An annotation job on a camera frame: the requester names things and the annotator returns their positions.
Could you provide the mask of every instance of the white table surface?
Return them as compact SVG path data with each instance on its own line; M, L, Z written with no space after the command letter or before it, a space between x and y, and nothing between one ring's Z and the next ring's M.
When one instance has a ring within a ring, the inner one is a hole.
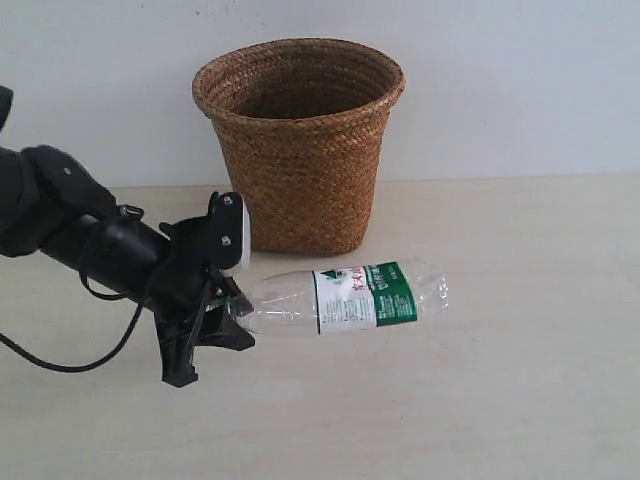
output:
M117 194L156 226L209 191ZM447 272L445 315L200 349L185 389L150 314L88 374L0 348L0 478L640 478L640 177L381 184L357 252L255 254L239 281L414 254ZM133 311L39 254L0 274L1 331L51 361L95 359Z

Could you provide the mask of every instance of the wicker basket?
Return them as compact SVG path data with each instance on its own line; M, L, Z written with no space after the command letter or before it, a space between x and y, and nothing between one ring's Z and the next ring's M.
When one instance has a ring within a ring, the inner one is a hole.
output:
M366 233L400 66L336 39L285 39L202 67L193 98L211 120L252 248L338 255Z

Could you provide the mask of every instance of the green bottle label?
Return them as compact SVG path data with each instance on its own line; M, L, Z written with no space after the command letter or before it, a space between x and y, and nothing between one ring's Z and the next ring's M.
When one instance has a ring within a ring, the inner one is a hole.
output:
M313 272L318 333L415 322L413 293L397 262Z

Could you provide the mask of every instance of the robotic arm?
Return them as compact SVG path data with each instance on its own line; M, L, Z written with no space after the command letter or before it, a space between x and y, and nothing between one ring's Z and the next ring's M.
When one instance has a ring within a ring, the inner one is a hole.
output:
M0 130L13 94L0 86ZM156 232L144 211L119 205L73 157L41 145L15 152L0 147L0 255L19 258L41 251L76 270L82 284L102 300L137 304L120 343L84 366L60 366L31 355L0 334L0 342L49 370L77 373L103 365L124 347L144 309L154 314L162 380L183 387L198 379L196 346L244 350L254 338L229 315L252 311L231 271L250 254L249 218L237 193L214 192L206 214ZM113 294L99 293L93 280Z

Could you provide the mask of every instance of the clear plastic bottle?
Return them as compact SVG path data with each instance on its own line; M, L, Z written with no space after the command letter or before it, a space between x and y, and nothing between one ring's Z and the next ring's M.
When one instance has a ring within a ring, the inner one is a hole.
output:
M445 275L415 258L275 275L245 294L254 311L236 315L237 322L252 333L278 337L421 321L448 306Z

